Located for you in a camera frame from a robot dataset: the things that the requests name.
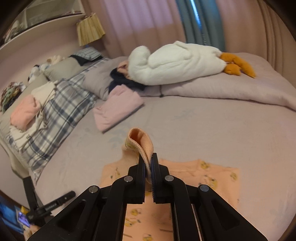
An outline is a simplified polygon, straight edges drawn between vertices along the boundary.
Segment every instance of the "phone screen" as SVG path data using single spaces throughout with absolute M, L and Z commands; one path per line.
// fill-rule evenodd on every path
M 28 228 L 30 227 L 30 224 L 29 224 L 29 222 L 28 222 L 28 220 L 27 220 L 27 218 L 26 218 L 26 215 L 23 214 L 22 212 L 18 212 L 17 220 L 18 220 L 21 224 L 27 226 Z

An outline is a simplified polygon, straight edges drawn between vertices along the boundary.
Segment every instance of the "pillow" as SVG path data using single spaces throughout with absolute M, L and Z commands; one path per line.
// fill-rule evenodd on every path
M 29 86 L 20 94 L 20 96 L 15 100 L 15 102 L 3 113 L 0 117 L 0 135 L 5 140 L 10 132 L 10 116 L 18 104 L 29 94 L 31 91 L 46 84 L 48 81 L 43 74 L 40 74 Z
M 61 79 L 69 79 L 83 70 L 88 66 L 80 66 L 76 59 L 69 57 L 64 59 L 57 64 L 48 67 L 44 71 L 44 75 L 49 78 L 50 81 L 57 81 Z
M 125 60 L 127 60 L 127 57 L 118 57 L 108 61 L 101 60 L 96 68 L 86 73 L 82 87 L 94 93 L 100 99 L 107 100 L 109 95 L 108 87 L 113 80 L 110 72 Z
M 88 61 L 94 61 L 98 57 L 101 57 L 101 58 L 104 57 L 99 51 L 97 51 L 93 47 L 88 47 L 88 48 L 79 50 L 78 52 L 76 52 L 72 55 L 79 56 L 79 57 L 84 58 Z

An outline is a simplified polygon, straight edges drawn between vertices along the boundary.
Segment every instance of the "pink clothing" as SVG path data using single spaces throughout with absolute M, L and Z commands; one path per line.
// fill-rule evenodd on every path
M 137 92 L 132 91 L 125 85 L 118 85 L 110 92 L 107 101 L 103 105 L 94 107 L 96 126 L 100 131 L 104 132 L 143 104 L 144 101 Z
M 132 80 L 128 75 L 128 60 L 125 60 L 118 65 L 117 72 L 122 73 L 125 78 Z
M 12 112 L 10 116 L 11 125 L 25 131 L 27 125 L 33 120 L 40 108 L 40 102 L 33 95 L 26 96 Z

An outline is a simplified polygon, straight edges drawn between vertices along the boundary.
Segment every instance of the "plaid blanket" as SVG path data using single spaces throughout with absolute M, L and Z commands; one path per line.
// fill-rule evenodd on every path
M 22 150 L 22 157 L 31 167 L 35 182 L 61 143 L 97 100 L 94 94 L 82 88 L 85 73 L 108 60 L 104 58 L 71 79 L 62 79 L 56 84 L 54 99 L 43 109 L 47 128 L 37 131 Z M 10 135 L 8 143 L 16 148 Z

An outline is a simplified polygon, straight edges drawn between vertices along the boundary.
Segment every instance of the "bed sheet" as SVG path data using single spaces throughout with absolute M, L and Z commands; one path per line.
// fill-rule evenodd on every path
M 99 185 L 103 166 L 120 159 L 128 131 L 140 127 L 159 158 L 240 168 L 238 211 L 269 241 L 278 240 L 296 213 L 296 112 L 230 99 L 166 96 L 144 101 L 143 108 L 105 134 L 88 112 L 41 174 L 36 185 L 41 201 Z

